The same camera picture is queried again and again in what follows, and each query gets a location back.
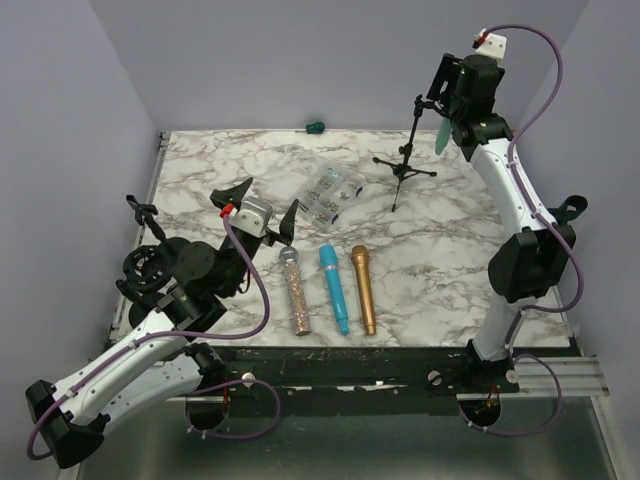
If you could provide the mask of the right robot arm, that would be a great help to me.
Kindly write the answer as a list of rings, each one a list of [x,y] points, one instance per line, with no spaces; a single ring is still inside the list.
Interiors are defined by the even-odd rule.
[[[488,265],[494,291],[489,311],[471,344],[476,358],[460,367],[460,379],[480,392],[496,380],[492,362],[504,360],[519,330],[522,308],[536,304],[560,280],[576,235],[565,208],[547,209],[517,158],[513,133],[493,111],[504,76],[496,59],[444,54],[426,95],[442,118],[436,152],[458,146],[484,181],[502,222],[505,241]]]

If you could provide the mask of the black stand holding silver microphone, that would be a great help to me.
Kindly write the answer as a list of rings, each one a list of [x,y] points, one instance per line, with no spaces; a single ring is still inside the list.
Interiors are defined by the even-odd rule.
[[[558,207],[548,208],[559,226],[575,221],[588,208],[588,200],[581,195],[567,197]]]

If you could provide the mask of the black shock mount desk stand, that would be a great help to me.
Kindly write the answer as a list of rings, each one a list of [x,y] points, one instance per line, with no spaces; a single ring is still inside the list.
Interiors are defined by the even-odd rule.
[[[131,302],[128,320],[135,328],[162,298],[160,290],[170,280],[168,262],[160,246],[142,245],[127,255],[123,273],[116,287]]]

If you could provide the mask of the mint green microphone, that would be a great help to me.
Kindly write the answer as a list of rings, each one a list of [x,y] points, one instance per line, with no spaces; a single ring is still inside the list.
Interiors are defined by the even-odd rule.
[[[440,123],[440,127],[438,129],[436,140],[435,140],[434,151],[436,155],[440,156],[444,152],[444,150],[446,149],[449,143],[451,135],[452,135],[451,121],[448,118],[443,117]]]

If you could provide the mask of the blue microphone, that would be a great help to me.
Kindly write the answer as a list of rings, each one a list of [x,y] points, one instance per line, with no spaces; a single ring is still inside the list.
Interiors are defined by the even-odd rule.
[[[340,333],[346,336],[349,334],[349,315],[338,270],[338,258],[334,247],[329,244],[321,246],[319,248],[319,261],[325,274],[334,318]]]

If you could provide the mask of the black tripod microphone stand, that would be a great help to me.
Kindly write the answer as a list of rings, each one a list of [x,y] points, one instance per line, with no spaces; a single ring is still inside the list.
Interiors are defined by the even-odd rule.
[[[435,98],[424,98],[422,94],[419,94],[414,100],[413,109],[413,123],[410,131],[409,139],[398,149],[399,154],[402,156],[401,163],[393,163],[387,160],[382,160],[378,157],[373,157],[372,161],[375,164],[382,164],[391,168],[393,176],[397,179],[397,187],[395,191],[395,197],[391,207],[391,211],[395,212],[398,206],[398,199],[402,184],[409,178],[413,178],[417,175],[426,175],[429,177],[436,177],[435,171],[428,171],[417,169],[410,165],[410,159],[413,153],[414,140],[417,133],[417,127],[419,120],[421,119],[425,110],[434,110],[439,115],[443,115],[444,107],[440,101],[440,94],[437,94]]]

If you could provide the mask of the silver mesh head microphone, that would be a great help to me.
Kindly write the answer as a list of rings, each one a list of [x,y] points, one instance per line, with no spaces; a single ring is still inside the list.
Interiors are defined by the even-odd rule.
[[[312,328],[298,258],[298,251],[292,246],[285,246],[280,250],[279,259],[283,267],[294,332],[296,336],[305,336],[312,332]]]

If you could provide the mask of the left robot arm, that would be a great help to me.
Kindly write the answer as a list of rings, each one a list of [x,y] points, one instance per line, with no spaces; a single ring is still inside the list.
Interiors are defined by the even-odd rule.
[[[278,230],[272,206],[247,192],[253,180],[210,195],[226,236],[214,248],[203,241],[167,237],[158,210],[126,198],[136,222],[155,245],[142,245],[123,262],[117,287],[137,315],[131,331],[79,371],[56,382],[39,380],[25,392],[34,429],[27,441],[32,461],[53,458],[61,469],[91,456],[107,432],[134,411],[173,396],[214,393],[224,377],[209,345],[210,328],[226,313],[224,300],[255,284],[263,315],[270,301],[253,259],[262,245],[290,246],[299,203],[293,201]]]

